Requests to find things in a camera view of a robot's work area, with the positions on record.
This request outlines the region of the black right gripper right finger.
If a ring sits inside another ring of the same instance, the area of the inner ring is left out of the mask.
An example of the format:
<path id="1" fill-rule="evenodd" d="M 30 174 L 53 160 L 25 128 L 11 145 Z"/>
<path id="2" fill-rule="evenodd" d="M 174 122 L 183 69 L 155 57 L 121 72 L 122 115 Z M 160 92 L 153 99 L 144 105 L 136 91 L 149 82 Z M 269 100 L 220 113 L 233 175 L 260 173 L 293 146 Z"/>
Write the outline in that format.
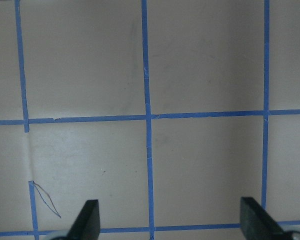
<path id="1" fill-rule="evenodd" d="M 253 197 L 241 197 L 240 229 L 246 240 L 292 240 L 292 232 L 284 231 Z"/>

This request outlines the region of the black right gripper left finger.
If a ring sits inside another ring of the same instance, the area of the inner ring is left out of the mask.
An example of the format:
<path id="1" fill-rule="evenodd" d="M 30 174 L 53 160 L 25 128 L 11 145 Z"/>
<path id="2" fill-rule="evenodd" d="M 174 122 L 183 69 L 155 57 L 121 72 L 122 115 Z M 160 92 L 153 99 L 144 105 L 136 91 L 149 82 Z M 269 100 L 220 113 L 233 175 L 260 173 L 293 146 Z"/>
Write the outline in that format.
<path id="1" fill-rule="evenodd" d="M 100 208 L 97 199 L 87 200 L 72 227 L 66 240 L 97 240 L 101 232 Z"/>

